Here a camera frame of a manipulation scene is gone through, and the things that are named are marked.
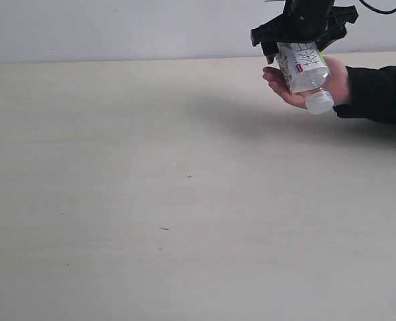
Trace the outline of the bare open human hand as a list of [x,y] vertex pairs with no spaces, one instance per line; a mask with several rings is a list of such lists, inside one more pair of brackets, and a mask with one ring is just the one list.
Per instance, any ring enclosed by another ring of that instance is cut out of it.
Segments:
[[[346,105],[351,102],[351,82],[346,66],[337,59],[325,56],[327,66],[330,70],[330,79],[326,83],[326,89],[331,93],[335,106]],[[263,79],[268,82],[269,87],[287,104],[306,109],[305,98],[299,94],[292,94],[285,82],[282,72],[273,67],[263,69]]]

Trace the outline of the black sleeved forearm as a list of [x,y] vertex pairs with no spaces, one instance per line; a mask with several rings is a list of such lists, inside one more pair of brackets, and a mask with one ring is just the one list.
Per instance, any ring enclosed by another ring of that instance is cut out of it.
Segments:
[[339,118],[363,118],[396,125],[396,66],[347,68],[350,100],[334,107]]

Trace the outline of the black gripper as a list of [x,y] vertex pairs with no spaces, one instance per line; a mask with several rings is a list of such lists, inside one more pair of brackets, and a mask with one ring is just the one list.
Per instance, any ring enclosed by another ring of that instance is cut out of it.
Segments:
[[278,42],[307,43],[315,41],[324,51],[347,34],[347,23],[354,24],[358,11],[354,5],[333,6],[334,0],[286,1],[283,14],[250,31],[252,46],[261,46],[268,64],[273,64]]

